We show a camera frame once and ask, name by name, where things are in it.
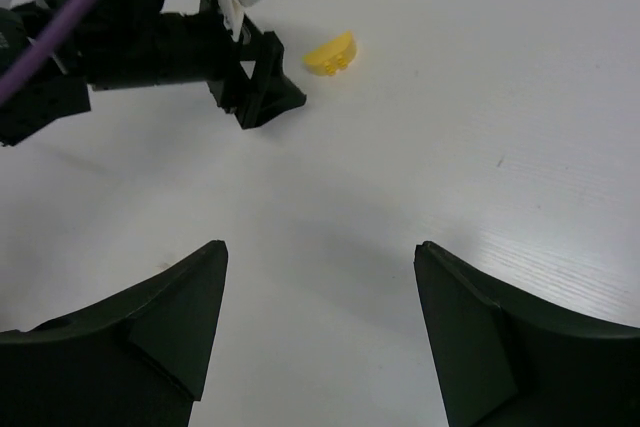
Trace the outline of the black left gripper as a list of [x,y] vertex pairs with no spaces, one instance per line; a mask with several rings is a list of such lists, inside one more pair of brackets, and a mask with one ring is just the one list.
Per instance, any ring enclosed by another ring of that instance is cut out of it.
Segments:
[[91,90],[198,81],[258,128],[306,103],[283,61],[249,18],[232,41],[215,0],[33,0],[1,12],[1,143],[90,111]]

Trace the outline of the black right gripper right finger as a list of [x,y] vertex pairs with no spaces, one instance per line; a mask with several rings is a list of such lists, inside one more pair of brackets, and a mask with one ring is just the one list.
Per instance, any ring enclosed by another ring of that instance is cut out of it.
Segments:
[[449,425],[638,425],[638,329],[543,300],[430,241],[414,269]]

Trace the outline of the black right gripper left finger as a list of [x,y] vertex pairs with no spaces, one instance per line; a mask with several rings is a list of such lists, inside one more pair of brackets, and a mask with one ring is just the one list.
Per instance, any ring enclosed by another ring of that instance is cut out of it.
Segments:
[[30,331],[1,334],[4,426],[186,426],[227,272],[211,241],[163,272]]

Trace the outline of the yellow square lego brick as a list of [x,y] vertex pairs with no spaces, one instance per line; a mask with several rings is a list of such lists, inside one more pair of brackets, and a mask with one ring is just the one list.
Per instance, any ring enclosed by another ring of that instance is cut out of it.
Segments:
[[356,39],[346,31],[331,41],[317,47],[303,57],[306,69],[316,76],[333,76],[345,70],[356,58]]

